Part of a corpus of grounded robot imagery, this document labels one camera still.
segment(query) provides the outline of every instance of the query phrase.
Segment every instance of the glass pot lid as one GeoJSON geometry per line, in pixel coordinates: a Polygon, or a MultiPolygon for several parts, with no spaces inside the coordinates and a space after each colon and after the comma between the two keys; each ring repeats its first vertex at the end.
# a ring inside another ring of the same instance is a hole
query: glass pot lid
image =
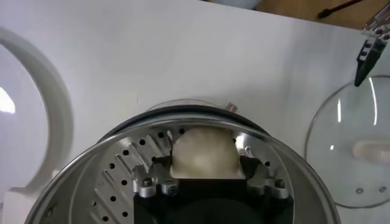
{"type": "Polygon", "coordinates": [[[305,157],[336,204],[368,208],[390,199],[390,77],[333,93],[316,113],[305,157]]]}

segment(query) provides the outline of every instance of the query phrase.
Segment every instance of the screw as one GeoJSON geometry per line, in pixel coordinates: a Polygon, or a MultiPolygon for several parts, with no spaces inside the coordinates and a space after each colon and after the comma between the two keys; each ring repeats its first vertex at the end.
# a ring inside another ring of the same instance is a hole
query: screw
{"type": "Polygon", "coordinates": [[[177,194],[177,187],[176,186],[172,186],[168,189],[168,195],[169,196],[174,196],[175,194],[177,194]]]}
{"type": "Polygon", "coordinates": [[[277,188],[285,188],[286,187],[285,181],[282,180],[282,179],[275,180],[275,187],[277,187],[277,188]]]}
{"type": "Polygon", "coordinates": [[[144,187],[150,187],[151,185],[153,185],[153,181],[150,177],[147,177],[143,180],[142,184],[144,187]]]}
{"type": "Polygon", "coordinates": [[[363,194],[364,193],[364,189],[359,187],[358,189],[356,189],[356,194],[363,194]]]}
{"type": "Polygon", "coordinates": [[[382,186],[382,187],[379,188],[379,192],[383,193],[383,192],[385,192],[387,189],[388,189],[387,187],[382,186]]]}

